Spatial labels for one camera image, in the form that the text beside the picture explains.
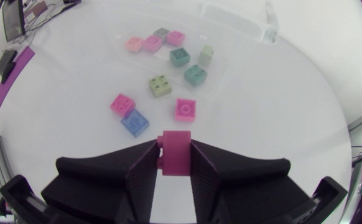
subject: duplo block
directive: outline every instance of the duplo block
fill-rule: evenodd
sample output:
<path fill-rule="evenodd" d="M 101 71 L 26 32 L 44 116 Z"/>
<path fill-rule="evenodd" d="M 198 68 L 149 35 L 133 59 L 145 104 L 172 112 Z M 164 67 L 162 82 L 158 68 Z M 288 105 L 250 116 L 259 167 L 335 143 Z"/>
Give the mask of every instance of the duplo block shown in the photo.
<path fill-rule="evenodd" d="M 178 121 L 194 121 L 195 111 L 195 100 L 177 99 L 174 118 Z"/>
<path fill-rule="evenodd" d="M 172 44 L 174 46 L 180 46 L 182 42 L 185 40 L 185 34 L 178 32 L 178 31 L 172 31 L 169 34 L 167 34 L 167 43 Z"/>
<path fill-rule="evenodd" d="M 126 49 L 132 52 L 138 52 L 142 47 L 142 39 L 139 37 L 131 37 L 126 42 Z"/>
<path fill-rule="evenodd" d="M 155 98 L 171 93 L 171 85 L 164 75 L 158 75 L 149 80 L 149 86 Z"/>
<path fill-rule="evenodd" d="M 136 103 L 131 98 L 120 93 L 110 107 L 115 113 L 124 118 L 136 107 Z"/>
<path fill-rule="evenodd" d="M 162 46 L 162 39 L 155 35 L 150 35 L 147 39 L 142 43 L 145 49 L 150 52 L 156 52 Z"/>
<path fill-rule="evenodd" d="M 170 31 L 165 28 L 160 28 L 157 31 L 154 32 L 154 35 L 157 37 L 160 37 L 162 39 L 162 43 L 166 42 L 167 40 L 167 34 L 169 34 Z"/>
<path fill-rule="evenodd" d="M 202 84 L 207 77 L 207 72 L 198 65 L 193 65 L 184 72 L 184 78 L 193 86 Z"/>
<path fill-rule="evenodd" d="M 170 59 L 176 67 L 179 67 L 189 63 L 191 56 L 184 48 L 180 48 L 170 51 Z"/>
<path fill-rule="evenodd" d="M 214 50 L 212 46 L 204 45 L 199 55 L 199 64 L 207 66 L 213 58 Z"/>
<path fill-rule="evenodd" d="M 148 120 L 135 109 L 123 118 L 121 123 L 134 137 L 138 137 L 138 135 L 149 127 Z"/>

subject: purple panel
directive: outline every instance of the purple panel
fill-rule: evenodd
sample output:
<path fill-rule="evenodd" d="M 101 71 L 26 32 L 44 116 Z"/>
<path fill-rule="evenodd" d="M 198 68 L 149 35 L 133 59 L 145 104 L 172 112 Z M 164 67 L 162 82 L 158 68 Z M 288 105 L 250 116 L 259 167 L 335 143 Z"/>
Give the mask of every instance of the purple panel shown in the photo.
<path fill-rule="evenodd" d="M 21 73 L 21 71 L 24 69 L 24 67 L 27 65 L 29 60 L 34 56 L 34 51 L 30 49 L 30 47 L 26 47 L 19 55 L 18 58 L 15 59 L 15 67 L 13 71 L 11 72 L 10 76 L 8 77 L 5 84 L 0 83 L 0 107 L 2 105 L 2 102 L 7 96 L 7 93 L 9 89 L 11 88 L 12 84 L 17 79 L 18 75 Z"/>

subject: magenta lego brick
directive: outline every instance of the magenta lego brick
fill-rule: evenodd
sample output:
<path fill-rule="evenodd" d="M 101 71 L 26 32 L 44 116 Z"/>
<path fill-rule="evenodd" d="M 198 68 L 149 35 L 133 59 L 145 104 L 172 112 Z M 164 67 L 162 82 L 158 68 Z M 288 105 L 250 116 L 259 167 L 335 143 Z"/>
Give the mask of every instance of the magenta lego brick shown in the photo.
<path fill-rule="evenodd" d="M 135 107 L 136 103 L 134 100 L 121 93 L 114 99 L 110 106 L 110 108 L 122 118 L 125 118 Z"/>
<path fill-rule="evenodd" d="M 174 46 L 180 46 L 184 40 L 185 40 L 185 34 L 178 31 L 172 31 L 169 34 L 167 34 L 166 37 L 167 43 L 172 44 Z"/>
<path fill-rule="evenodd" d="M 163 175 L 190 175 L 190 131 L 163 131 L 163 136 L 157 137 L 157 145 L 163 148 L 163 156 L 157 160 Z"/>
<path fill-rule="evenodd" d="M 174 116 L 174 118 L 177 121 L 192 122 L 195 120 L 196 116 L 195 113 L 196 113 L 195 100 L 177 99 L 177 104 L 175 106 L 175 116 Z"/>
<path fill-rule="evenodd" d="M 150 52 L 156 52 L 162 46 L 162 39 L 155 35 L 150 35 L 144 40 L 142 46 Z"/>
<path fill-rule="evenodd" d="M 11 89 L 12 84 L 14 84 L 15 80 L 18 78 L 18 75 L 27 65 L 27 63 L 34 56 L 34 51 L 30 47 L 26 47 L 19 55 L 18 58 L 15 59 L 15 67 L 8 77 L 7 81 L 2 84 L 0 83 L 0 107 L 7 96 L 8 91 Z"/>

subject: mint green lego brick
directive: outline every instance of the mint green lego brick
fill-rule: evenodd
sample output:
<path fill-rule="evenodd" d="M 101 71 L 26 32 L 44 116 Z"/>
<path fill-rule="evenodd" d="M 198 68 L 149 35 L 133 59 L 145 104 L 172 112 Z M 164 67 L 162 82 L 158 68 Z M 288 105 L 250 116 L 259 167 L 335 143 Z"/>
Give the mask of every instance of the mint green lego brick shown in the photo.
<path fill-rule="evenodd" d="M 193 65 L 184 72 L 184 78 L 193 86 L 199 86 L 207 77 L 207 72 L 198 65 Z"/>
<path fill-rule="evenodd" d="M 213 47 L 209 45 L 204 45 L 202 51 L 200 52 L 199 56 L 199 64 L 201 65 L 209 65 L 211 59 L 213 58 L 214 50 Z"/>
<path fill-rule="evenodd" d="M 207 66 L 211 63 L 211 57 L 200 55 L 198 62 L 200 65 Z"/>
<path fill-rule="evenodd" d="M 170 51 L 170 59 L 176 67 L 179 67 L 189 63 L 191 56 L 184 48 L 180 48 Z"/>
<path fill-rule="evenodd" d="M 149 80 L 149 86 L 155 98 L 171 93 L 171 84 L 164 75 L 158 75 Z"/>

